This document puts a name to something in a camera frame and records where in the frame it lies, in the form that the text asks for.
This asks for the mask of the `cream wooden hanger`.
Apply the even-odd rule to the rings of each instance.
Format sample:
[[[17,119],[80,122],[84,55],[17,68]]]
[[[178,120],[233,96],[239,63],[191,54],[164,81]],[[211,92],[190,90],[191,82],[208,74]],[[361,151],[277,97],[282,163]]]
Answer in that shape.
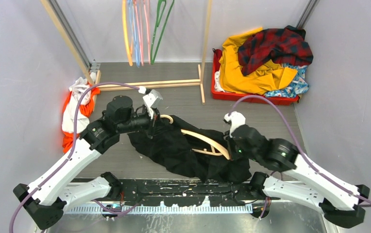
[[[226,161],[232,160],[232,155],[221,137],[214,130],[199,129],[175,115],[161,115],[164,127],[167,129],[166,138],[177,147],[183,147],[192,153],[218,157]]]

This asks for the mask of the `black pleated skirt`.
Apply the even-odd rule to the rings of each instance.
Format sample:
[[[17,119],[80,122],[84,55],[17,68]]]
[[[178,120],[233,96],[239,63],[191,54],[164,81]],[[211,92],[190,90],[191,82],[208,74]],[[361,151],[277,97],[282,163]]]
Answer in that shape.
[[[202,182],[215,180],[242,183],[252,176],[248,158],[235,149],[230,150],[222,132],[198,128],[175,115],[172,118],[173,123],[169,123],[168,119],[157,123],[153,138],[149,138],[145,132],[130,133],[128,137],[135,150],[164,166],[169,172],[199,178]],[[182,130],[196,132],[214,140],[227,149],[231,158],[201,153],[204,149],[211,150],[210,145],[183,134]]]

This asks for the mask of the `blue patterned garment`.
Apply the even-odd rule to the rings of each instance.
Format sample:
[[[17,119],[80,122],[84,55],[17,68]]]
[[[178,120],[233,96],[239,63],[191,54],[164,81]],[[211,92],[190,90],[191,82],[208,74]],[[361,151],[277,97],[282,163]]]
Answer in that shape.
[[[282,64],[284,68],[290,68],[297,71],[291,83],[284,89],[273,90],[264,94],[267,98],[282,97],[282,98],[295,98],[299,95],[306,93],[309,90],[309,84],[305,81],[305,73],[308,68],[304,66],[293,66],[290,64]]]

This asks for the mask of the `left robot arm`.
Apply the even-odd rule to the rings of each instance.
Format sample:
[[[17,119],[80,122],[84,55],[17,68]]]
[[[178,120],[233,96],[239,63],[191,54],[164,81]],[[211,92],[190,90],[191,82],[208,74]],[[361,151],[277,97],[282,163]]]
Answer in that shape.
[[[152,90],[143,96],[143,111],[138,114],[130,97],[114,97],[102,117],[89,123],[72,148],[47,172],[34,182],[20,183],[13,189],[21,206],[39,229],[52,227],[65,212],[88,201],[121,197],[122,184],[111,172],[73,188],[67,188],[67,185],[83,168],[118,143],[121,134],[146,130],[149,136],[153,136],[160,118],[157,106],[162,99]]]

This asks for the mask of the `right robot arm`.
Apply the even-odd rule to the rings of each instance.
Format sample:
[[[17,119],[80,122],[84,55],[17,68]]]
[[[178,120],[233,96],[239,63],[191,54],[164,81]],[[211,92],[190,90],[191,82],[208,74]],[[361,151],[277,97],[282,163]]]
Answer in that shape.
[[[264,172],[255,172],[249,183],[249,193],[254,199],[289,200],[317,211],[332,224],[346,229],[363,223],[366,212],[358,197],[368,198],[370,189],[366,185],[352,185],[325,174],[324,169],[302,156],[291,142],[267,139],[248,125],[226,132],[225,138],[230,148],[244,158],[303,182],[303,185],[291,184]]]

